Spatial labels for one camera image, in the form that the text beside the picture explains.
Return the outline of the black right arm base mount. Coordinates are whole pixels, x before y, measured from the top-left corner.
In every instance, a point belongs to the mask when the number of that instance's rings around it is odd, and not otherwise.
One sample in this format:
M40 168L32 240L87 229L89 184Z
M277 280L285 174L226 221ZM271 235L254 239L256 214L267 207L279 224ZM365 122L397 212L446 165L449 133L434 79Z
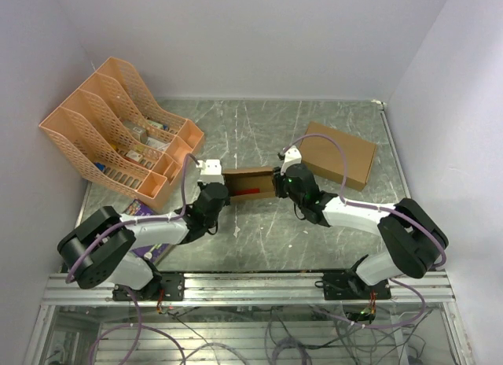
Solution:
M369 300L373 295L377 300L391 299L391 291L386 280L374 286L367 286L356 275L345 270L325 272L315 286L322 289L325 300Z

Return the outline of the red block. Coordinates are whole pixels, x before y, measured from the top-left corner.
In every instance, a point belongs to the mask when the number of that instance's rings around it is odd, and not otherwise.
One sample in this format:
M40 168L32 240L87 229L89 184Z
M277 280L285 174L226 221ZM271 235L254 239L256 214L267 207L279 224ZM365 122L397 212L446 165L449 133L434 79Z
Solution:
M250 189L245 189L245 190L237 190L234 192L235 196L243 196L243 195L250 195L250 194L259 194L260 189L259 188L250 188Z

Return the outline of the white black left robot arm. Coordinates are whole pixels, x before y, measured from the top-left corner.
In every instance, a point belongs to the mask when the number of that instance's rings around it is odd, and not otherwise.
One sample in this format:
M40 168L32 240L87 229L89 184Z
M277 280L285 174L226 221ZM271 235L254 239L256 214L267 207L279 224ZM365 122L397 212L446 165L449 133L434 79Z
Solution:
M211 182L200 185L192 204L161 216L120 215L111 206L100 208L57 245L68 267L67 282L77 282L81 289L114 282L151 300L160 291L157 271L132 250L192 243L218 226L219 213L229 203L227 187Z

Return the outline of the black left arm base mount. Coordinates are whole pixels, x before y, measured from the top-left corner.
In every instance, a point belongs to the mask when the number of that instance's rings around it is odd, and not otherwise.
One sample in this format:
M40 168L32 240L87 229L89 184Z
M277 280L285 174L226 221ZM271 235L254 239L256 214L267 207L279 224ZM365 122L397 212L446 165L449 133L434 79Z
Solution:
M112 291L112 300L118 302L132 301L182 301L185 293L185 276L183 273L162 271L142 289L116 285Z

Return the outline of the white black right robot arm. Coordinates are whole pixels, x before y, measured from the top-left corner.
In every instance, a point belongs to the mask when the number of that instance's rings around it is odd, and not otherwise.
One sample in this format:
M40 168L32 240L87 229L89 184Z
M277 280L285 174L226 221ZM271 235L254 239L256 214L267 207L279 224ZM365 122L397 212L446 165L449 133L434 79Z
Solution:
M333 289L361 299L380 282L399 275L423 278L427 271L446 262L448 238L411 198L384 205L343 199L320 190L304 164L285 170L275 167L272 181L276 196L290 199L294 213L302 214L300 220L322 227L349 227L383 240L384 250L365 255L343 270L340 281L328 283Z

